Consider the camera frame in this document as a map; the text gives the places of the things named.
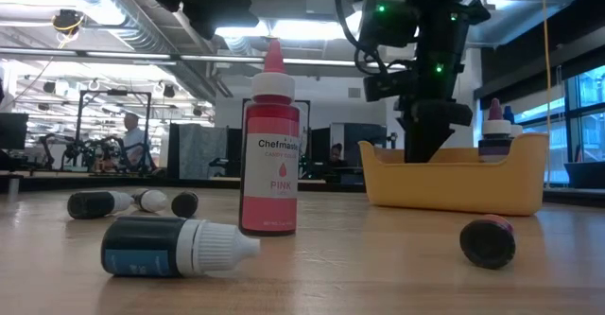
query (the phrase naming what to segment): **computer monitor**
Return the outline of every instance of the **computer monitor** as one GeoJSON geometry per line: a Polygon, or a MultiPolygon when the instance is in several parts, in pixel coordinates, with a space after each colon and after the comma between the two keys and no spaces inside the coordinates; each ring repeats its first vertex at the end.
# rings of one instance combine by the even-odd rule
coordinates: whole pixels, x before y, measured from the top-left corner
{"type": "Polygon", "coordinates": [[[26,147],[28,114],[0,113],[0,149],[26,147]]]}

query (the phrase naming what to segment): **wooden table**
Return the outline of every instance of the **wooden table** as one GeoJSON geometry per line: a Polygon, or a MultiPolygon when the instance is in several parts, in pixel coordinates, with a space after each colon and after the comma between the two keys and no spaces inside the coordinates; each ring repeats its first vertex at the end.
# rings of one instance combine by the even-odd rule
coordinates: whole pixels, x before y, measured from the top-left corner
{"type": "MultiPolygon", "coordinates": [[[[237,222],[238,191],[197,192],[200,218],[237,222]]],[[[298,233],[263,239],[260,256],[236,271],[145,279],[102,270],[99,247],[112,218],[70,219],[69,195],[22,194],[17,203],[0,196],[0,314],[605,313],[599,209],[548,205],[537,217],[510,219],[517,255],[487,271],[458,246],[477,215],[301,193],[298,233]]]]}

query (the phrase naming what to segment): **person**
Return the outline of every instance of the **person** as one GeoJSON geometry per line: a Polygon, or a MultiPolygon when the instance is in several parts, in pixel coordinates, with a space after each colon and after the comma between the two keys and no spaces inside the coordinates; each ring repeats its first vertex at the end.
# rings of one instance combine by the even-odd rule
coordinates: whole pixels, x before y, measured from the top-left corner
{"type": "Polygon", "coordinates": [[[340,153],[342,153],[342,145],[340,143],[334,144],[330,148],[330,161],[328,166],[332,168],[346,167],[347,162],[340,159],[340,153]]]}
{"type": "MultiPolygon", "coordinates": [[[[127,130],[124,134],[124,138],[122,139],[124,141],[125,148],[136,144],[143,144],[145,142],[145,132],[139,129],[139,116],[137,114],[127,113],[126,116],[124,116],[124,127],[126,127],[127,130]]],[[[129,161],[133,165],[137,165],[139,163],[144,153],[145,151],[141,146],[137,146],[126,151],[129,161]]],[[[147,158],[146,164],[149,165],[149,158],[147,158]]]]}

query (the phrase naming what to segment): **purple bottle cap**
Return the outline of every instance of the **purple bottle cap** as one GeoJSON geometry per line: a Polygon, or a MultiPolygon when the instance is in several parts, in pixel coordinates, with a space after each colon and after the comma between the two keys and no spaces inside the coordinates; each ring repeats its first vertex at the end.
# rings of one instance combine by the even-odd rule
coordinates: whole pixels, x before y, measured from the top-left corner
{"type": "Polygon", "coordinates": [[[488,120],[502,120],[502,107],[500,107],[500,100],[494,98],[492,100],[492,106],[490,106],[490,117],[488,120]]]}

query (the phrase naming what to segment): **pink bottle cap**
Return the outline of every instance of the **pink bottle cap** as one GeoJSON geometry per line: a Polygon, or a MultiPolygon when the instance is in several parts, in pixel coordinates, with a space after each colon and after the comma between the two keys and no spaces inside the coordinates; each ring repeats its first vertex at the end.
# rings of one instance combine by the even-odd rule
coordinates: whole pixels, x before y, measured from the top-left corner
{"type": "Polygon", "coordinates": [[[271,43],[268,44],[264,72],[285,74],[284,55],[282,55],[282,47],[278,40],[272,40],[271,43]]]}
{"type": "Polygon", "coordinates": [[[500,107],[500,100],[494,98],[492,100],[492,106],[490,106],[490,116],[488,120],[502,120],[502,107],[500,107]]]}

